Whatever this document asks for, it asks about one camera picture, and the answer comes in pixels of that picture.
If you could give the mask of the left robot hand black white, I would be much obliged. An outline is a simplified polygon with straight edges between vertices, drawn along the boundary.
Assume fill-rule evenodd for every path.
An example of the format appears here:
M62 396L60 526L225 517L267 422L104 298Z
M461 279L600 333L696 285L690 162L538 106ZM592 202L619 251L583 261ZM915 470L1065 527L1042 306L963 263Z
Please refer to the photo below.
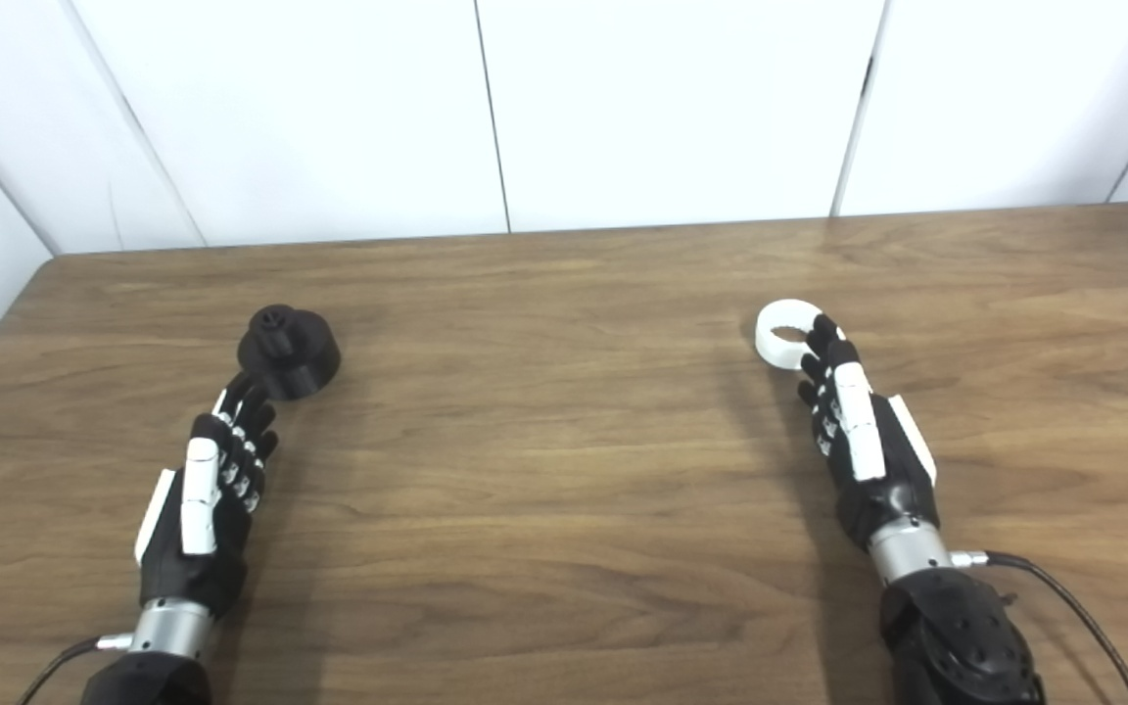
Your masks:
M213 409L192 421L184 461L157 481L134 556L140 602L184 599L223 619L243 594L254 513L277 448L276 409L250 374L237 373Z

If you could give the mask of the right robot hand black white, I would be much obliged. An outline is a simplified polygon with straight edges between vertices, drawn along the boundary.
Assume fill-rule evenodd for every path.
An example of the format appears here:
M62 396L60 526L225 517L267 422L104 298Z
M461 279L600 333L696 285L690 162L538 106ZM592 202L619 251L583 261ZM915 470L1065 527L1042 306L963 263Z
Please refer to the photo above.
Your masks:
M904 397L874 393L858 349L823 312L807 333L797 397L837 492L834 512L860 549L892 522L940 527L936 470Z

